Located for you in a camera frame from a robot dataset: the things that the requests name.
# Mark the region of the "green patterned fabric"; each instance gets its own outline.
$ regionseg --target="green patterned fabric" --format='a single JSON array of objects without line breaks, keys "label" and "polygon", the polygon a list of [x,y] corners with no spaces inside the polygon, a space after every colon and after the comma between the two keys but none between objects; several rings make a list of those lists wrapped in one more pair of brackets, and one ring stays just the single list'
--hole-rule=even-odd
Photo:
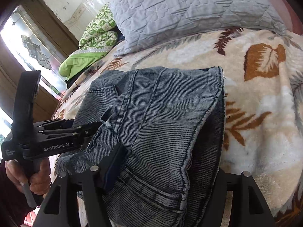
[{"label": "green patterned fabric", "polygon": [[82,69],[107,55],[118,39],[117,33],[110,31],[115,26],[113,14],[106,4],[86,27],[79,41],[79,50],[61,64],[59,74],[71,79]]}]

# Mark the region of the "silver bolt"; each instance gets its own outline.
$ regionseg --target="silver bolt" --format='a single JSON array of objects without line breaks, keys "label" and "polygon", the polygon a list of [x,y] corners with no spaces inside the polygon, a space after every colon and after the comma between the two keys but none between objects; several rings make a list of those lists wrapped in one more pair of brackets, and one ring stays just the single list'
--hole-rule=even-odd
[{"label": "silver bolt", "polygon": [[63,178],[63,177],[66,177],[66,175],[67,175],[66,172],[61,172],[61,173],[59,174],[59,177]]},{"label": "silver bolt", "polygon": [[243,175],[244,175],[245,177],[250,177],[250,176],[251,176],[250,172],[248,172],[248,171],[243,172]]},{"label": "silver bolt", "polygon": [[90,168],[90,170],[91,170],[92,172],[96,172],[96,171],[99,170],[99,167],[98,167],[98,166],[92,166],[92,167]]}]

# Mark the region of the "human hand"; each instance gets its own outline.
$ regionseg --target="human hand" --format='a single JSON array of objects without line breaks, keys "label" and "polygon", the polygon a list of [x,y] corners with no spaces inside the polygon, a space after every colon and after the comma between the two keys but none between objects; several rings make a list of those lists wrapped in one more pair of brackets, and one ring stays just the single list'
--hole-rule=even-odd
[{"label": "human hand", "polygon": [[[5,162],[6,174],[9,180],[13,182],[16,188],[23,193],[23,187],[21,183],[27,183],[28,179],[26,178],[23,168],[14,160]],[[49,167],[49,159],[44,158],[40,164],[40,170],[38,173],[31,176],[29,182],[31,186],[29,187],[32,192],[36,195],[45,195],[50,189],[50,178],[51,168]]]}]

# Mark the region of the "quilted stitching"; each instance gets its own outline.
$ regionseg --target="quilted stitching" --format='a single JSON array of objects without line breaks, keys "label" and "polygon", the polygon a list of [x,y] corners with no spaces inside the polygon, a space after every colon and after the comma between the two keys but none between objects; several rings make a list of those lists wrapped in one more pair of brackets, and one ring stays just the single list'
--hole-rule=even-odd
[{"label": "quilted stitching", "polygon": [[109,6],[127,42],[117,54],[232,26],[286,31],[268,0],[113,0]]}]

